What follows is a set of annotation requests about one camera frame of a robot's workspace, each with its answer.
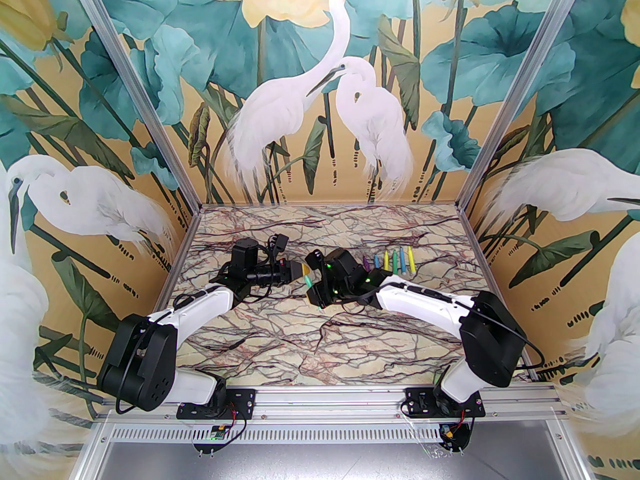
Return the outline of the vented metal panel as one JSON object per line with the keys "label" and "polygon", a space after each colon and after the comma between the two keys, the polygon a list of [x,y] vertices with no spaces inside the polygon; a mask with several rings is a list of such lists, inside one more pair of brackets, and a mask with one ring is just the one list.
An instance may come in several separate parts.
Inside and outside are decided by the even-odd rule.
{"label": "vented metal panel", "polygon": [[476,423],[466,450],[413,443],[192,444],[99,439],[65,480],[595,480],[566,436],[542,421]]}

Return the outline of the aluminium frame rail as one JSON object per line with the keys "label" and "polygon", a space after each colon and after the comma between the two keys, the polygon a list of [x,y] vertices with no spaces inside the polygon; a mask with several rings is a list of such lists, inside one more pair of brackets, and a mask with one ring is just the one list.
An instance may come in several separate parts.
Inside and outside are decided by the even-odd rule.
{"label": "aluminium frame rail", "polygon": [[[405,389],[418,385],[256,386],[254,422],[383,421],[408,416]],[[480,391],[486,416],[477,421],[567,419],[565,405],[548,382],[515,382]]]}

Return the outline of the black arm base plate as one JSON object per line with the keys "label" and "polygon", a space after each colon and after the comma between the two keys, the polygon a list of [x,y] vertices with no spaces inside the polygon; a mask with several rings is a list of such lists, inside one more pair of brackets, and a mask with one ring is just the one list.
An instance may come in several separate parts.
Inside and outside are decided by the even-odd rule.
{"label": "black arm base plate", "polygon": [[465,402],[457,402],[437,386],[414,386],[404,389],[404,405],[409,418],[460,419],[484,418],[485,406],[478,391]]}
{"label": "black arm base plate", "polygon": [[251,388],[217,389],[204,404],[180,403],[176,418],[184,421],[219,421],[234,418],[250,420],[256,402],[256,390]]}

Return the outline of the aluminium corner post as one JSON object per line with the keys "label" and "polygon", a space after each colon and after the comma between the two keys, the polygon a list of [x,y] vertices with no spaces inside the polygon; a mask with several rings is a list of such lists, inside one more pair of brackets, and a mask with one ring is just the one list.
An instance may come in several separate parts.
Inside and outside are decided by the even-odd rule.
{"label": "aluminium corner post", "polygon": [[459,214],[464,213],[474,192],[478,189],[483,174],[487,171],[494,154],[498,150],[503,134],[515,119],[518,111],[525,106],[525,98],[533,86],[575,1],[550,0],[549,7],[544,16],[542,16],[541,23],[528,50],[526,50],[525,57],[489,128],[480,153],[478,153],[473,167],[471,167],[470,173],[467,175],[457,199],[455,199],[455,208]]}
{"label": "aluminium corner post", "polygon": [[202,202],[197,194],[192,181],[190,180],[182,162],[179,160],[170,137],[165,130],[158,114],[149,98],[143,82],[135,67],[131,63],[125,46],[115,29],[114,23],[108,14],[102,0],[79,0],[96,33],[105,46],[115,69],[118,71],[123,84],[128,91],[135,108],[140,114],[142,121],[150,130],[150,135],[156,142],[162,157],[167,163],[172,174],[176,178],[179,188],[186,198],[189,208],[198,213]]}

